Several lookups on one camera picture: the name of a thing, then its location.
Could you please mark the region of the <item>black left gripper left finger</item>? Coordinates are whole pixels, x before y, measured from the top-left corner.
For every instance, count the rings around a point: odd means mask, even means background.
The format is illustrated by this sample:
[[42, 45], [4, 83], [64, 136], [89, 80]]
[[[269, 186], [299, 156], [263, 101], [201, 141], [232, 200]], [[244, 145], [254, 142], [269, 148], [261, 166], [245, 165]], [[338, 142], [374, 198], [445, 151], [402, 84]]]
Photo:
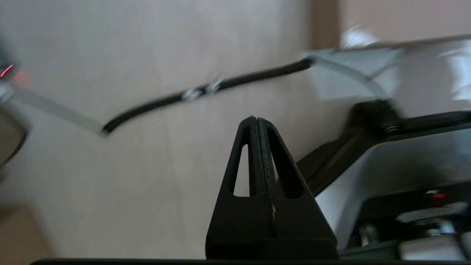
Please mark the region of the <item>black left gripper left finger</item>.
[[[262, 259], [262, 242], [275, 235], [271, 186], [256, 117], [238, 127], [206, 235], [207, 259]], [[234, 194], [242, 148], [247, 146], [249, 196]]]

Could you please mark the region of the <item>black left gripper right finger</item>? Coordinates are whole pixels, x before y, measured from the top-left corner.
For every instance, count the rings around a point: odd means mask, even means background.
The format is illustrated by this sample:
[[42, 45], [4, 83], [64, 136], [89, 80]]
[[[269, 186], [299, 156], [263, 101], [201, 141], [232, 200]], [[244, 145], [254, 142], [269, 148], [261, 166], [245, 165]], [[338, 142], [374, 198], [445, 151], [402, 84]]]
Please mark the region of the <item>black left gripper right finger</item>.
[[258, 119], [266, 257], [338, 260], [337, 239], [273, 123]]

